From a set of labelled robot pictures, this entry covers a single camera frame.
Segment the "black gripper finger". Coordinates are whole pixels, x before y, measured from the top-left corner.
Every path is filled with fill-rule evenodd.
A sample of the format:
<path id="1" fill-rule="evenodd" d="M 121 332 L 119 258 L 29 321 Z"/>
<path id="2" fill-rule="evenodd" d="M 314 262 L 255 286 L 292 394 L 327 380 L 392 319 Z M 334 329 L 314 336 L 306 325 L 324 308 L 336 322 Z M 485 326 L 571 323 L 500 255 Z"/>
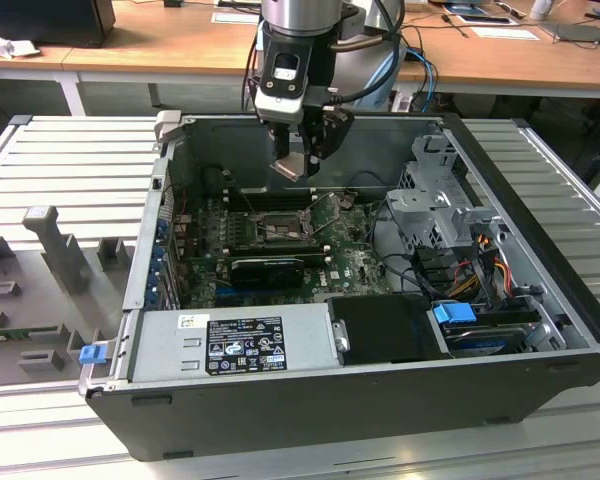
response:
<path id="1" fill-rule="evenodd" d="M 289 126 L 275 124 L 273 126 L 274 158 L 284 159 L 289 155 Z"/>
<path id="2" fill-rule="evenodd" d="M 305 153 L 306 175 L 316 175 L 320 170 L 320 162 L 334 154 L 344 142 L 354 122 L 354 115 L 344 108 L 326 110 L 324 114 L 325 133 L 328 142 L 328 153 Z"/>

